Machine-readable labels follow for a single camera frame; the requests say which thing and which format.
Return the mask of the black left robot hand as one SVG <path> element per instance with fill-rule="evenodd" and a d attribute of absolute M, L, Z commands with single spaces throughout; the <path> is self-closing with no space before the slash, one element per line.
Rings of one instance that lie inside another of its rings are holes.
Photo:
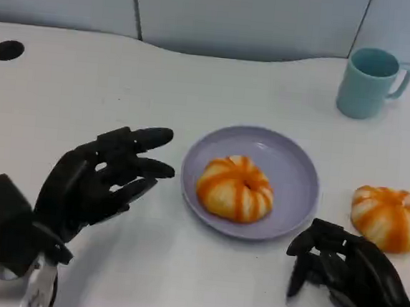
<path fill-rule="evenodd" d="M 144 157 L 173 136 L 165 127 L 121 127 L 68 151 L 44 181 L 34 207 L 37 220 L 67 243 L 84 227 L 129 210 L 159 179 L 175 176 L 170 165 Z"/>

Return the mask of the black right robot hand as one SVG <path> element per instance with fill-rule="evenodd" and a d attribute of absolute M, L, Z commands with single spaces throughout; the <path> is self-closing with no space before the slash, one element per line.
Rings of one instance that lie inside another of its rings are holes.
<path fill-rule="evenodd" d="M 309 282 L 326 287 L 338 307 L 410 307 L 388 257 L 371 241 L 340 225 L 314 218 L 286 253 L 296 260 L 286 298 L 295 297 Z"/>

